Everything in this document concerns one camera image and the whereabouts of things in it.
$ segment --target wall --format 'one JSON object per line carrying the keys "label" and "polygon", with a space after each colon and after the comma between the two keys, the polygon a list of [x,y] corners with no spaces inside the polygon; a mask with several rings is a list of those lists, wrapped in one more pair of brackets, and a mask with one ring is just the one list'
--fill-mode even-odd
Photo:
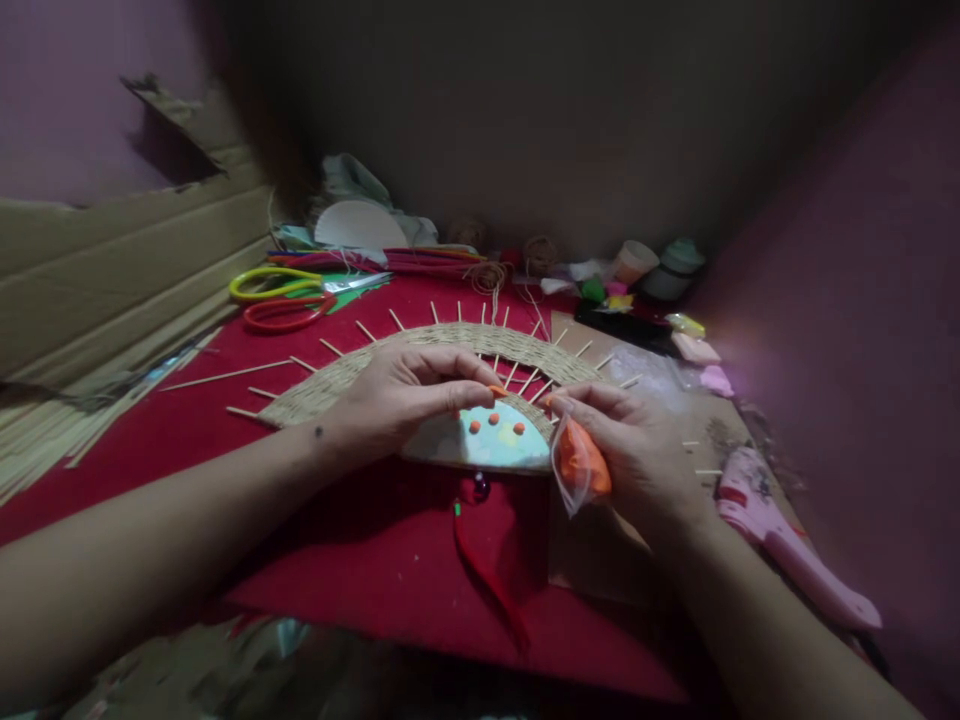
{"label": "wall", "polygon": [[119,76],[200,99],[223,53],[191,0],[0,3],[0,196],[88,204],[192,179]]}
{"label": "wall", "polygon": [[722,254],[695,298],[802,467],[827,563],[878,605],[894,678],[960,716],[960,15]]}
{"label": "wall", "polygon": [[929,2],[223,2],[319,157],[575,256],[724,235]]}

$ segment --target forearm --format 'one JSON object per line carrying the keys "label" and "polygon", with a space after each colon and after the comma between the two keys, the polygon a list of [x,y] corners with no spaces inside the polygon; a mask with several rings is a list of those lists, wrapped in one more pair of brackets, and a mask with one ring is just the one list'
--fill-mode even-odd
{"label": "forearm", "polygon": [[719,518],[654,552],[744,717],[918,717]]}
{"label": "forearm", "polygon": [[0,715],[95,670],[208,590],[343,466],[298,426],[0,549]]}

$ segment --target scissor blade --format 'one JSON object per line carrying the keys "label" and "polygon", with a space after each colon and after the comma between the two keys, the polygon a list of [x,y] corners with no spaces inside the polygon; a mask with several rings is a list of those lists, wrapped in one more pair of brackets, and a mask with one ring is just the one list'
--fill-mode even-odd
{"label": "scissor blade", "polygon": [[368,275],[365,278],[357,278],[349,282],[324,283],[323,289],[333,295],[339,295],[347,290],[360,290],[365,287],[370,287],[371,285],[379,285],[389,280],[391,275],[393,275],[393,273],[377,273],[376,275]]}

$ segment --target red scissors handle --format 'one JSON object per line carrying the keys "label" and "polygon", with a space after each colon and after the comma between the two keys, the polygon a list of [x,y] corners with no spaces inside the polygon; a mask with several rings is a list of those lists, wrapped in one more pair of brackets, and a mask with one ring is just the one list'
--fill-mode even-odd
{"label": "red scissors handle", "polygon": [[[250,305],[243,311],[243,321],[254,332],[278,335],[305,328],[321,315],[326,315],[336,304],[337,298],[331,293],[314,295],[305,298],[283,298],[281,300],[267,300]],[[308,305],[318,305],[309,315],[286,322],[267,322],[267,318],[277,315],[289,315],[304,310]]]}

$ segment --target glue gun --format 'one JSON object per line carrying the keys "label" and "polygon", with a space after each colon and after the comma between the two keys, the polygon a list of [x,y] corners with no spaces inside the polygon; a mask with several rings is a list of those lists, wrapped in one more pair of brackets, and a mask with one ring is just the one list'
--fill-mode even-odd
{"label": "glue gun", "polygon": [[751,545],[762,546],[825,616],[851,630],[882,627],[873,603],[840,582],[780,513],[756,450],[731,453],[717,494],[720,517]]}

